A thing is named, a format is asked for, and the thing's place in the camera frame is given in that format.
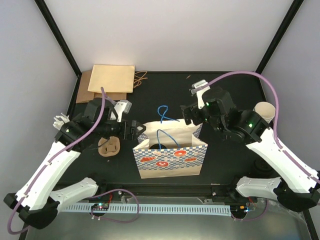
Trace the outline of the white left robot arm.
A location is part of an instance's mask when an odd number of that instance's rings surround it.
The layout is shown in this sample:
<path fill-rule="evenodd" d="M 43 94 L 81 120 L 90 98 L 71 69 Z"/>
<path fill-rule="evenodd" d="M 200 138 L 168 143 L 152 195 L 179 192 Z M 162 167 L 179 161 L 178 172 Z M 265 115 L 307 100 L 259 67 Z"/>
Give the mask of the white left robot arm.
<path fill-rule="evenodd" d="M 136 140 L 146 127 L 136 120 L 125 120 L 130 111 L 128 100 L 112 103 L 95 98 L 84 113 L 73 119 L 66 115 L 54 118 L 58 130 L 51 148 L 31 179 L 16 193 L 8 193 L 4 203 L 28 226 L 41 230 L 53 222 L 64 208 L 86 198 L 103 199 L 108 192 L 104 180 L 94 174 L 60 190 L 54 187 L 69 166 L 101 138 Z"/>

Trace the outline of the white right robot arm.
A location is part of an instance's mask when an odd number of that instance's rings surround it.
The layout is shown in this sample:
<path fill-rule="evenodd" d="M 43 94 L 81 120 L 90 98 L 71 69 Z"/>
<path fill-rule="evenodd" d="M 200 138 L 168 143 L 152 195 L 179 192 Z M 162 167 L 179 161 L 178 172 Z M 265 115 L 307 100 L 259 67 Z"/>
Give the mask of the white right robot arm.
<path fill-rule="evenodd" d="M 279 175 L 275 178 L 241 177 L 227 189 L 230 200 L 265 198 L 278 201 L 294 212 L 318 205 L 320 173 L 310 169 L 287 148 L 279 147 L 274 129 L 257 112 L 237 109 L 230 93 L 219 87 L 198 87 L 191 89 L 191 93 L 196 94 L 197 102 L 180 107 L 187 125 L 211 125 L 225 139 L 244 144 L 258 154 Z"/>

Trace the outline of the stack of black cup lids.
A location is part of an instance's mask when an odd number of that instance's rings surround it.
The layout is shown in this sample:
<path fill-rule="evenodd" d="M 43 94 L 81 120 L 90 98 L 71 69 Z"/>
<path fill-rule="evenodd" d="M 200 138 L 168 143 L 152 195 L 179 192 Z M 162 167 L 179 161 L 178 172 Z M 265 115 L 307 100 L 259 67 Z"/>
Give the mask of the stack of black cup lids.
<path fill-rule="evenodd" d="M 273 175 L 272 167 L 263 159 L 256 159 L 251 170 L 253 178 L 268 179 Z"/>

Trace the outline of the white paper coffee cup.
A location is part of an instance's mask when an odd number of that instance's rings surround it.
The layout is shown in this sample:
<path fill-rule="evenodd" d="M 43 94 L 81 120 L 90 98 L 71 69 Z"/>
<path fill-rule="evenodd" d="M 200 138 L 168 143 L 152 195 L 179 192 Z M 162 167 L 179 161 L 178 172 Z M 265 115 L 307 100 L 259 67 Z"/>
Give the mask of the white paper coffee cup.
<path fill-rule="evenodd" d="M 155 150 L 167 149 L 167 147 L 165 145 L 159 144 L 159 143 L 153 144 L 149 148 L 155 149 Z"/>

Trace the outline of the brown pulp cup carrier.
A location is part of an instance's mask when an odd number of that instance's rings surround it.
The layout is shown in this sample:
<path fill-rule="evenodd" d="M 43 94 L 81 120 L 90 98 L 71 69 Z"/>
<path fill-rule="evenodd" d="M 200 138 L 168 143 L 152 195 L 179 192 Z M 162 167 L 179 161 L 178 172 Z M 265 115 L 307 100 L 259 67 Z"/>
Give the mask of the brown pulp cup carrier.
<path fill-rule="evenodd" d="M 98 153 L 102 157 L 115 156 L 120 152 L 120 149 L 120 139 L 115 136 L 111 136 L 108 140 L 101 138 L 98 142 Z"/>

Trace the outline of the blue checkered paper bag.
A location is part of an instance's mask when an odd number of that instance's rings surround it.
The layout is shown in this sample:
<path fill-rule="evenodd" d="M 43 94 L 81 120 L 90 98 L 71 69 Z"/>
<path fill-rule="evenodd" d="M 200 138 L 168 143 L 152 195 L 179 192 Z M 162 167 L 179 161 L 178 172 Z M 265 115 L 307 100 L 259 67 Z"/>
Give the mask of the blue checkered paper bag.
<path fill-rule="evenodd" d="M 138 137 L 133 155 L 141 179 L 198 176 L 208 144 L 199 139 L 202 124 L 186 125 L 184 119 L 166 116 L 169 107 L 157 109 L 159 121 L 147 122 L 146 130 Z M 150 149 L 162 144 L 167 149 Z"/>

